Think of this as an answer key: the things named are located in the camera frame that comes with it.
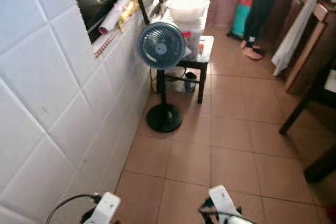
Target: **white cloth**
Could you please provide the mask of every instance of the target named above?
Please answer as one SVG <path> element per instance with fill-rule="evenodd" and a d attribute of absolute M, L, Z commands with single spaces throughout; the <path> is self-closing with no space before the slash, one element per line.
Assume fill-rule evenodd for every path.
<path fill-rule="evenodd" d="M 336 70 L 331 70 L 329 72 L 324 88 L 336 93 Z"/>
<path fill-rule="evenodd" d="M 99 26 L 101 34 L 107 34 L 116 26 L 120 14 L 124 11 L 130 0 L 118 0 L 112 10 L 108 13 L 104 21 Z"/>
<path fill-rule="evenodd" d="M 317 0 L 307 0 L 298 17 L 287 32 L 277 52 L 273 56 L 272 62 L 276 66 L 273 73 L 274 76 L 279 75 L 281 71 L 287 68 L 288 63 L 301 39 L 309 17 L 315 8 L 316 2 Z"/>

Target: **black pants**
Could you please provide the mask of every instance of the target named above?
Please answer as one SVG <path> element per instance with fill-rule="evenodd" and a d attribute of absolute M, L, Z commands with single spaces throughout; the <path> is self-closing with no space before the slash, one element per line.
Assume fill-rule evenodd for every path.
<path fill-rule="evenodd" d="M 255 43 L 261 27 L 272 10 L 275 0 L 253 0 L 250 13 L 245 22 L 243 39 L 247 42 L 247 47 L 252 47 Z"/>

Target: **fan base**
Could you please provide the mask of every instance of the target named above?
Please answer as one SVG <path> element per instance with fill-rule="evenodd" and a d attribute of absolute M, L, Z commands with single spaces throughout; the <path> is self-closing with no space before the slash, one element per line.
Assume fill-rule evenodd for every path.
<path fill-rule="evenodd" d="M 147 114 L 147 123 L 155 131 L 172 132 L 179 128 L 183 121 L 180 109 L 171 104 L 158 104 Z"/>

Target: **black stool leg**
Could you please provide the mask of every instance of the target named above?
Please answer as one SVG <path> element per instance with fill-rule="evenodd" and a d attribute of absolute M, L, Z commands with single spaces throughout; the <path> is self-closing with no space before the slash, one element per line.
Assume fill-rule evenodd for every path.
<path fill-rule="evenodd" d="M 302 110 L 307 106 L 308 101 L 310 99 L 309 92 L 302 98 L 300 103 L 297 105 L 297 107 L 294 109 L 294 111 L 291 113 L 291 115 L 288 117 L 286 122 L 281 127 L 279 133 L 282 135 L 285 135 L 288 131 L 288 129 L 291 127 L 291 125 L 295 122 L 296 118 L 300 115 Z"/>
<path fill-rule="evenodd" d="M 205 84 L 205 79 L 206 79 L 206 70 L 208 68 L 208 64 L 202 64 L 201 67 L 201 75 L 200 75 L 200 85 L 199 85 L 199 90 L 198 90 L 198 103 L 203 102 L 203 91 L 204 91 L 204 84 Z"/>

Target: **wooden chair leg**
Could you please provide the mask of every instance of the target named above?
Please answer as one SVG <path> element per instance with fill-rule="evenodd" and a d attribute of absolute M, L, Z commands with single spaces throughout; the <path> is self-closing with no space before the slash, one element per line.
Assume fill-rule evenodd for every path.
<path fill-rule="evenodd" d="M 318 160 L 308 166 L 305 177 L 308 182 L 319 182 L 336 169 L 336 144 L 324 153 Z"/>
<path fill-rule="evenodd" d="M 201 104 L 203 102 L 203 91 L 204 91 L 204 84 L 206 80 L 206 70 L 208 66 L 207 64 L 204 64 L 201 67 L 201 76 L 200 76 L 200 85 L 199 85 L 199 90 L 198 90 L 198 99 L 197 102 Z"/>
<path fill-rule="evenodd" d="M 285 135 L 288 131 L 288 129 L 291 127 L 291 125 L 295 122 L 296 118 L 300 115 L 302 110 L 307 106 L 308 101 L 310 99 L 309 92 L 302 98 L 300 103 L 297 105 L 297 107 L 294 109 L 294 111 L 291 113 L 291 115 L 287 118 L 286 122 L 281 127 L 279 133 L 282 135 Z"/>

